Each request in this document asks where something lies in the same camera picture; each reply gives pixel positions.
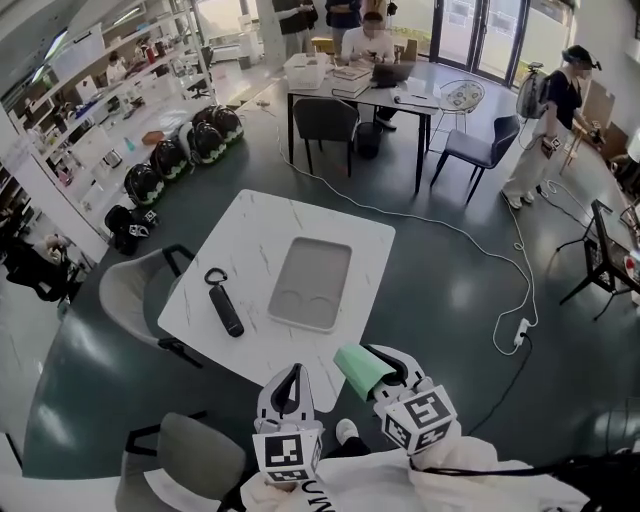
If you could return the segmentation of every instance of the extension socket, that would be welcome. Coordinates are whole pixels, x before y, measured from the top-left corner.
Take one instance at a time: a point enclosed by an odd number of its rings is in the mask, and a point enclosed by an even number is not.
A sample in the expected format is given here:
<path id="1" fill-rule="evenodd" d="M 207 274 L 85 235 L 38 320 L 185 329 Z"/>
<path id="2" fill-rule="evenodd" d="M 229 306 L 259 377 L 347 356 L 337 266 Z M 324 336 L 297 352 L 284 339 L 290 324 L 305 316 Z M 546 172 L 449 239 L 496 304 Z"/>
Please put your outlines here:
<path id="1" fill-rule="evenodd" d="M 526 318 L 520 320 L 520 326 L 518 327 L 518 331 L 516 332 L 516 337 L 513 338 L 513 345 L 515 347 L 520 347 L 522 342 L 524 341 L 524 335 L 527 333 L 527 329 L 531 326 L 529 321 Z"/>

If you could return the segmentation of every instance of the green cloth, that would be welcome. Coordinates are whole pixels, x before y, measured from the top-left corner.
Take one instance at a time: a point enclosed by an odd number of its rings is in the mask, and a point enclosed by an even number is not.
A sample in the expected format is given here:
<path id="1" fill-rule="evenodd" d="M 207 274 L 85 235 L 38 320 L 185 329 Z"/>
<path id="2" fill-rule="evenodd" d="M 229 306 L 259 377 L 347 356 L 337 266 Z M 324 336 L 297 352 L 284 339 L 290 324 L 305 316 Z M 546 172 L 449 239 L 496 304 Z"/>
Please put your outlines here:
<path id="1" fill-rule="evenodd" d="M 362 345 L 345 345 L 336 352 L 333 362 L 365 402 L 380 379 L 395 371 Z"/>

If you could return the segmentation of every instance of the ceiling light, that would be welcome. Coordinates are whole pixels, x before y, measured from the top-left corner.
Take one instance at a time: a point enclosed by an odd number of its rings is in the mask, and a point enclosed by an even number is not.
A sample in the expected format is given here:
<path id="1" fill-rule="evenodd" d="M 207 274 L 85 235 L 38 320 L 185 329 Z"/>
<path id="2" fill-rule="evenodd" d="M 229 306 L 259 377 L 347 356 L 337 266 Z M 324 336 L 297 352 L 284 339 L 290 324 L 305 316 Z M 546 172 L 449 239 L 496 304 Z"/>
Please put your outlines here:
<path id="1" fill-rule="evenodd" d="M 131 16 L 133 16 L 135 13 L 137 13 L 140 10 L 140 7 L 136 7 L 135 9 L 131 9 L 127 14 L 125 14 L 122 18 L 120 18 L 119 20 L 115 21 L 113 23 L 113 26 L 115 27 L 116 25 L 120 25 L 120 23 L 122 23 L 124 20 L 129 19 Z"/>
<path id="2" fill-rule="evenodd" d="M 38 78 L 40 78 L 40 75 L 42 75 L 42 72 L 44 71 L 44 66 L 40 66 L 38 68 L 38 71 L 36 71 L 36 74 L 33 75 L 33 78 L 31 79 L 31 83 L 34 83 L 38 80 Z"/>
<path id="3" fill-rule="evenodd" d="M 51 57 L 54 53 L 56 53 L 56 50 L 58 49 L 58 47 L 60 46 L 60 44 L 62 43 L 62 40 L 64 39 L 64 36 L 67 35 L 67 30 L 63 30 L 62 32 L 60 32 L 60 34 L 58 34 L 56 36 L 56 38 L 53 40 L 53 43 L 51 43 L 51 47 L 49 48 L 49 51 L 47 52 L 47 54 L 44 56 L 44 60 L 47 60 L 49 57 Z"/>

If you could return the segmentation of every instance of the door frame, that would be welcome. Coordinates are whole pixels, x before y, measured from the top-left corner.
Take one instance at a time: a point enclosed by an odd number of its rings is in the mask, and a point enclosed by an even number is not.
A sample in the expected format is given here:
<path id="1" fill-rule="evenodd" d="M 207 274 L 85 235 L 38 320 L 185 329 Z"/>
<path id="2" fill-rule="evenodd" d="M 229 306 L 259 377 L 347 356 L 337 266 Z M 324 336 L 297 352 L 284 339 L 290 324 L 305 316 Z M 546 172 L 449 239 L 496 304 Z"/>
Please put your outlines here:
<path id="1" fill-rule="evenodd" d="M 497 82 L 506 87 L 511 87 L 518 68 L 518 62 L 520 61 L 520 55 L 522 54 L 522 46 L 524 44 L 524 35 L 526 32 L 527 22 L 529 20 L 531 0 L 521 0 L 520 2 L 520 11 L 518 12 L 518 20 L 516 22 L 513 48 L 511 50 L 511 57 L 509 58 L 509 64 L 507 65 L 507 71 L 504 77 L 492 75 L 491 73 L 479 69 L 482 50 L 484 47 L 484 36 L 486 34 L 490 0 L 475 0 L 471 41 L 469 44 L 467 62 L 460 63 L 440 57 L 440 40 L 442 37 L 442 26 L 444 22 L 445 1 L 446 0 L 435 0 L 434 3 L 429 61 L 445 64 L 447 66 L 466 71 L 467 73 L 480 76 L 492 82 Z"/>

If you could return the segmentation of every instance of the laptop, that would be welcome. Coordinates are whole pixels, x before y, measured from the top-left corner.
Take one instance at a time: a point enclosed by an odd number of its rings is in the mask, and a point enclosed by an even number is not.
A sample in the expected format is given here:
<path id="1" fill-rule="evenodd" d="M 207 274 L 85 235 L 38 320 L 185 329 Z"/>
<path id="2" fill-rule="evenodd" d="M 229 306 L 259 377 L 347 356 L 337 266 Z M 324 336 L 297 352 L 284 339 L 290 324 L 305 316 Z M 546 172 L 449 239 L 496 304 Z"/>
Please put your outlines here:
<path id="1" fill-rule="evenodd" d="M 376 64 L 373 67 L 371 81 L 374 82 L 376 84 L 375 87 L 378 88 L 395 87 L 398 83 L 404 82 L 409 78 L 414 65 L 415 62 Z"/>

